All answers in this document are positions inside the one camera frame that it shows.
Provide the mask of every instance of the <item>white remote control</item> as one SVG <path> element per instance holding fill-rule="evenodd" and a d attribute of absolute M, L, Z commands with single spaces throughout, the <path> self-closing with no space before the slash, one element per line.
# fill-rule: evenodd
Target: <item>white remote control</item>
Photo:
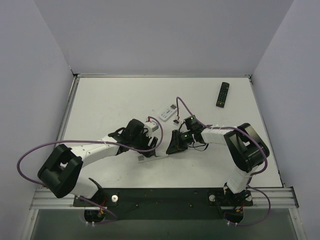
<path fill-rule="evenodd" d="M 178 110 L 177 105 L 172 104 L 163 113 L 160 114 L 159 118 L 166 122 L 175 112 Z"/>

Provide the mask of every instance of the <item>black remote control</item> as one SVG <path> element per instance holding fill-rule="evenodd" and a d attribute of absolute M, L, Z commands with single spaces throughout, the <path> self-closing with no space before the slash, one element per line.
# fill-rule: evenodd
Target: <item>black remote control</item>
<path fill-rule="evenodd" d="M 215 104 L 219 108 L 225 107 L 225 102 L 226 102 L 227 93 L 229 90 L 229 85 L 230 84 L 227 82 L 222 82 L 222 84 L 221 84 L 218 100 L 216 101 L 216 104 Z"/>

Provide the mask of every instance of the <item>white wall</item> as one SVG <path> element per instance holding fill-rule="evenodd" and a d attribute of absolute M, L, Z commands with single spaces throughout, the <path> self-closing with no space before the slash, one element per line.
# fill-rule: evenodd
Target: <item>white wall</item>
<path fill-rule="evenodd" d="M 320 238 L 320 1 L 295 0 L 253 74 L 282 179 Z"/>
<path fill-rule="evenodd" d="M 74 73 L 253 73 L 293 0 L 35 0 Z"/>
<path fill-rule="evenodd" d="M 73 80 L 32 0 L 0 3 L 0 239 L 20 239 L 35 185 L 18 175 L 18 158 L 55 140 Z M 36 178 L 50 148 L 25 159 Z"/>

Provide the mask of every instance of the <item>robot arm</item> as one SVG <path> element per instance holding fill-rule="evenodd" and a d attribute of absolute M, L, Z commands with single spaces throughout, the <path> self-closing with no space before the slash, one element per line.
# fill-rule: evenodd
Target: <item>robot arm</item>
<path fill-rule="evenodd" d="M 39 170 L 38 177 L 57 198 L 74 194 L 91 199 L 101 186 L 92 178 L 80 176 L 81 169 L 100 159 L 116 156 L 129 150 L 123 146 L 139 150 L 154 148 L 158 139 L 156 137 L 152 139 L 152 133 L 158 128 L 159 125 L 156 122 L 142 123 L 132 119 L 127 127 L 119 128 L 103 137 L 100 141 L 105 144 L 94 143 L 73 147 L 58 145 Z M 142 152 L 142 154 L 149 158 L 156 152 L 153 150 Z"/>
<path fill-rule="evenodd" d="M 192 116 L 186 118 L 184 123 L 188 131 L 173 130 L 166 153 L 183 152 L 188 149 L 189 144 L 195 142 L 226 145 L 236 165 L 226 186 L 233 194 L 244 191 L 250 181 L 251 174 L 264 162 L 257 146 L 236 130 L 204 128 Z M 249 123 L 244 123 L 236 128 L 253 138 L 267 157 L 270 155 L 268 147 Z"/>
<path fill-rule="evenodd" d="M 249 123 L 244 123 L 237 128 L 253 138 L 267 157 L 270 155 L 268 147 Z M 201 136 L 207 144 L 222 144 L 228 147 L 236 167 L 226 186 L 234 194 L 245 190 L 252 177 L 251 174 L 264 162 L 257 146 L 236 130 L 206 128 L 201 132 Z"/>

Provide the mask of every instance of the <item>black wire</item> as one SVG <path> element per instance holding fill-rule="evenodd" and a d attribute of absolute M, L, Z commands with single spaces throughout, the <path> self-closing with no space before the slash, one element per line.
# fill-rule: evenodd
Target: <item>black wire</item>
<path fill-rule="evenodd" d="M 203 151 L 207 150 L 208 146 L 209 146 L 209 144 L 207 144 L 203 150 L 199 150 L 199 149 L 196 149 L 196 148 L 194 148 L 194 149 L 199 151 L 199 152 L 203 152 Z"/>
<path fill-rule="evenodd" d="M 115 131 L 115 133 L 119 133 L 121 130 L 126 129 L 125 127 L 120 127 L 118 130 Z"/>
<path fill-rule="evenodd" d="M 183 122 L 183 123 L 180 125 L 178 131 L 180 131 L 180 129 L 182 128 L 183 124 L 185 124 L 185 122 Z"/>
<path fill-rule="evenodd" d="M 203 150 L 197 149 L 198 147 L 204 147 L 204 146 L 205 146 L 205 148 Z M 193 148 L 193 149 L 195 149 L 195 150 L 197 150 L 199 152 L 203 152 L 203 151 L 207 150 L 208 146 L 209 146 L 209 143 L 208 144 L 199 145 L 199 146 L 195 146 L 195 143 L 193 143 L 192 146 L 188 145 L 189 148 Z"/>

